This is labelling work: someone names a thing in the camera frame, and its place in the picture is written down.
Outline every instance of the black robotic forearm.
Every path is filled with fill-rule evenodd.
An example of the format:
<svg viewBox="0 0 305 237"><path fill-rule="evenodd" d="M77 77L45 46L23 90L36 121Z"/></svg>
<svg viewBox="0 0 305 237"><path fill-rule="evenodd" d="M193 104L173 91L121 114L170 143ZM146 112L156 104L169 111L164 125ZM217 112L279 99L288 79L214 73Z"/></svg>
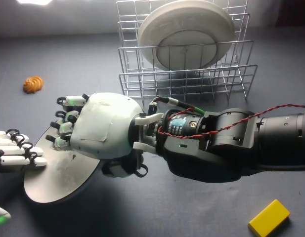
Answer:
<svg viewBox="0 0 305 237"><path fill-rule="evenodd" d="M187 113L169 119L177 112L167 111L158 127L162 126L167 134L192 136L221 129L254 114L228 109L206 112L203 117ZM157 134L156 141L157 151L172 173L202 182L230 182L266 170L305 170L305 113L254 117L201 138Z"/></svg>

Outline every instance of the dish rack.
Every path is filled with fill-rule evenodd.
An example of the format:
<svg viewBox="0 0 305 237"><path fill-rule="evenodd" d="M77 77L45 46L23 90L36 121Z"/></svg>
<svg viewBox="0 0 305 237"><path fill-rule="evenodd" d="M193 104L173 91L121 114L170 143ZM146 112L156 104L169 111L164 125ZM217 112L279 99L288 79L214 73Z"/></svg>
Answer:
<svg viewBox="0 0 305 237"><path fill-rule="evenodd" d="M184 97L189 95L211 95L215 99L218 94L225 94L227 99L234 92L249 95L257 65L249 65L249 59L254 42L245 40L250 15L246 12L248 0L212 0L211 2L223 8L232 18L235 26L235 41L214 44L230 44L230 50L216 63L204 69L188 69L180 71L163 71L149 63L142 55L142 50L149 50L154 55L161 46L138 47L137 34L144 19L158 7L174 0L123 0L116 2L118 10L118 29L122 47L119 48L119 58L122 73L119 75L123 94L130 98L160 96ZM169 51L179 47L186 52L196 47L202 57L206 49L213 44L163 46Z"/></svg>

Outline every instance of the orange cookie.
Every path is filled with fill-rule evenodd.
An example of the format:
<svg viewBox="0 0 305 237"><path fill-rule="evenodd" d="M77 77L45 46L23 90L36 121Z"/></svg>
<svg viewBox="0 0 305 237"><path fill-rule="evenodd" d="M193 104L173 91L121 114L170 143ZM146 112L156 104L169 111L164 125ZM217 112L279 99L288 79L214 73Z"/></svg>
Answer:
<svg viewBox="0 0 305 237"><path fill-rule="evenodd" d="M35 93L36 91L39 91L42 89L44 85L44 81L38 77L38 76L33 76L29 77L25 80L24 83L24 91L29 94L29 93Z"/></svg>

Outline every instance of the white robotic hand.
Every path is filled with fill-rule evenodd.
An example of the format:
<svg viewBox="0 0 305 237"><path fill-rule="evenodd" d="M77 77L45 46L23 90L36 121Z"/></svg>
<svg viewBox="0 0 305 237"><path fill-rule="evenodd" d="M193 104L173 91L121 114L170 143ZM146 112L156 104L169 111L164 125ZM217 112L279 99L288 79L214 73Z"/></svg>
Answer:
<svg viewBox="0 0 305 237"><path fill-rule="evenodd" d="M104 161L102 171L108 176L140 176L137 170L146 166L132 148L139 134L134 119L142 113L137 102L120 94L95 93L61 97L57 103L64 111L56 112L59 120L50 125L58 136L46 136L55 149Z"/></svg>
<svg viewBox="0 0 305 237"><path fill-rule="evenodd" d="M0 172L11 172L46 166L43 150L29 143L17 129L0 131Z"/></svg>

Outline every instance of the yellow block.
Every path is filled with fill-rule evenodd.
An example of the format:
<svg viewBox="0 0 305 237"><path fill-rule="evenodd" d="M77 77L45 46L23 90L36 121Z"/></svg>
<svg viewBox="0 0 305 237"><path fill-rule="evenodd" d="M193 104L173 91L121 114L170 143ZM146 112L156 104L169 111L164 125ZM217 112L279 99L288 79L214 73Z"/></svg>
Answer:
<svg viewBox="0 0 305 237"><path fill-rule="evenodd" d="M278 227L290 212L278 200L274 200L262 212L260 212L248 226L259 237L266 237Z"/></svg>

